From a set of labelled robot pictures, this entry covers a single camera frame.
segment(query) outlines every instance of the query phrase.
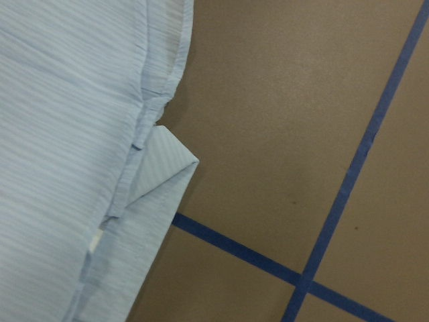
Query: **blue painter's tape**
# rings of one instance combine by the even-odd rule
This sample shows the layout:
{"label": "blue painter's tape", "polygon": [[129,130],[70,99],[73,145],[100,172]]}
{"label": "blue painter's tape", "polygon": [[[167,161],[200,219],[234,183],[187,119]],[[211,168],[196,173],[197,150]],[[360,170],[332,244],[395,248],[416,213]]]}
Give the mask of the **blue painter's tape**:
{"label": "blue painter's tape", "polygon": [[[185,215],[177,213],[173,219],[173,225],[294,286],[300,278],[299,273],[294,272],[280,263],[270,260],[268,257],[237,243],[231,238],[228,238]],[[309,293],[366,321],[393,322],[393,320],[388,319],[387,317],[384,317],[383,315],[359,304],[358,302],[348,299],[347,297],[317,282],[312,282]]]}
{"label": "blue painter's tape", "polygon": [[312,253],[307,261],[304,271],[301,275],[298,284],[296,285],[295,291],[289,301],[286,312],[282,318],[282,322],[293,322],[304,302],[304,298],[307,292],[310,290],[312,281],[320,262],[324,256],[324,253],[329,245],[335,228],[343,214],[345,205],[349,200],[351,191],[356,183],[357,177],[365,163],[368,152],[371,149],[373,141],[387,110],[389,109],[390,103],[395,95],[395,92],[400,84],[402,76],[404,75],[405,69],[410,61],[412,52],[418,43],[418,39],[422,34],[424,25],[429,16],[429,0],[425,0],[422,7],[419,10],[418,16],[414,22],[414,25],[407,37],[407,40],[402,48],[400,56],[390,74],[389,80],[384,88],[381,98],[377,104],[374,114],[369,122],[369,125],[363,135],[361,143],[359,144],[356,154],[351,162],[350,168],[346,173],[343,183],[341,184],[340,191],[338,192],[332,208],[326,218],[323,225],[322,231],[318,236],[316,244],[312,250]]}
{"label": "blue painter's tape", "polygon": [[393,322],[392,319],[381,315],[367,307],[355,302],[344,295],[341,295],[334,290],[331,290],[317,282],[311,284],[310,294],[336,306],[340,309],[353,314],[354,316],[361,318],[368,322]]}
{"label": "blue painter's tape", "polygon": [[295,285],[300,277],[297,272],[180,213],[176,214],[172,224],[290,284]]}

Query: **cardboard surface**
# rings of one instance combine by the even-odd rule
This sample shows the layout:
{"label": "cardboard surface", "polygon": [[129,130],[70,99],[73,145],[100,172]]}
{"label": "cardboard surface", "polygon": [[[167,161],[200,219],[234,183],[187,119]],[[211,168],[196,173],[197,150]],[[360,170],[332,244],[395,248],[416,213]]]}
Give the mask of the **cardboard surface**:
{"label": "cardboard surface", "polygon": [[420,4],[197,0],[181,212],[301,272]]}
{"label": "cardboard surface", "polygon": [[293,288],[172,227],[128,322],[278,322]]}
{"label": "cardboard surface", "polygon": [[[301,272],[421,3],[196,0],[161,120],[201,161],[180,211]],[[428,51],[426,30],[316,276],[398,321],[429,314]],[[274,322],[292,291],[172,228],[129,322]],[[297,321],[359,320],[308,295]]]}
{"label": "cardboard surface", "polygon": [[308,294],[296,322],[362,322],[363,320]]}
{"label": "cardboard surface", "polygon": [[316,276],[395,321],[429,316],[426,26]]}

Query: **fabric fold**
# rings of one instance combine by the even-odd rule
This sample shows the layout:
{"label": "fabric fold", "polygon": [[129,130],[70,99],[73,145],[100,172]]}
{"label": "fabric fold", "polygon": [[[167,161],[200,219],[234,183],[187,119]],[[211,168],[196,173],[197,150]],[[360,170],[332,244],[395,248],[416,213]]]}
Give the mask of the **fabric fold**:
{"label": "fabric fold", "polygon": [[59,322],[143,108],[144,0],[0,1],[0,321]]}
{"label": "fabric fold", "polygon": [[[165,127],[146,148],[132,202],[108,220],[94,252],[74,322],[126,320],[198,164]],[[156,160],[169,166],[154,168]]]}
{"label": "fabric fold", "polygon": [[106,218],[122,216],[145,154],[145,142],[182,78],[190,47],[193,5],[193,0],[147,1],[147,56],[141,72],[145,111],[137,121],[133,147]]}

